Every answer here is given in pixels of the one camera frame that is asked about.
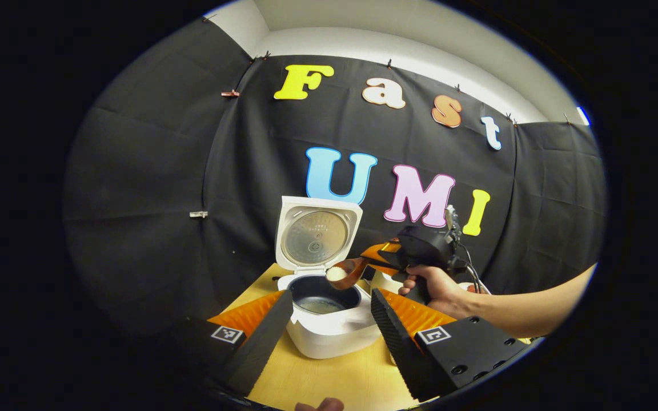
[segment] hand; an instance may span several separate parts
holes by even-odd
[[[403,282],[403,286],[398,290],[398,294],[404,296],[410,289],[415,287],[415,279],[422,276],[428,284],[428,294],[431,301],[428,307],[442,312],[455,319],[466,318],[473,315],[468,304],[468,299],[472,292],[465,291],[454,281],[445,271],[437,267],[427,265],[416,265],[407,268],[410,275]]]
[[[313,408],[313,406],[308,405],[308,404],[303,404],[300,402],[296,403],[296,408],[294,408],[294,411],[343,411],[344,410],[344,403],[341,401],[337,400],[337,398],[324,398],[324,401],[322,401],[321,404],[319,404],[319,408]]]

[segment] black cloth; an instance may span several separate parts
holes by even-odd
[[[329,65],[334,75],[304,86],[306,99],[274,99],[288,65]],[[405,107],[365,101],[369,78],[400,84]],[[232,89],[240,97],[220,96]],[[462,104],[459,127],[434,122],[438,95]],[[483,116],[499,127],[499,151],[486,141]],[[74,143],[65,225],[94,301],[130,333],[219,313],[275,261],[281,197],[306,197],[313,147],[342,155],[332,171],[337,195],[352,185],[350,154],[377,158],[349,257],[422,224],[383,216],[398,164],[415,167],[423,189],[438,174],[453,177],[448,202],[462,226],[473,190],[491,195],[481,233],[462,242],[494,293],[554,286],[597,255],[605,182],[587,128],[514,127],[472,96],[381,63],[322,55],[250,63],[224,31],[195,21],[113,81]]]

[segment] wooden table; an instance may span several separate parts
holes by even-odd
[[[278,290],[274,276],[293,274],[277,264],[267,269],[225,310]],[[369,291],[363,281],[359,281]],[[284,331],[248,399],[293,411],[297,402],[318,406],[339,398],[344,411],[390,411],[418,405],[410,396],[382,336],[367,348],[345,356],[316,360],[301,354]]]

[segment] inner lid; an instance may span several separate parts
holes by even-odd
[[[284,231],[282,251],[297,265],[321,265],[347,245],[350,234],[347,224],[332,211],[297,213]]]

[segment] white wall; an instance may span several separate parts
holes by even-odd
[[[239,0],[206,16],[255,57],[264,55],[313,54],[360,58],[387,63],[450,86],[460,85],[469,94],[506,114],[519,123],[547,122],[538,107],[514,88],[463,58],[436,47],[404,37],[360,29],[340,27],[304,27],[270,31],[253,0]],[[580,120],[576,112],[568,114]]]
[[[424,75],[499,110],[511,112],[519,123],[546,122],[546,117],[517,91],[466,60],[444,51],[391,34],[336,27],[272,31],[255,45],[261,55],[337,55],[378,62]]]

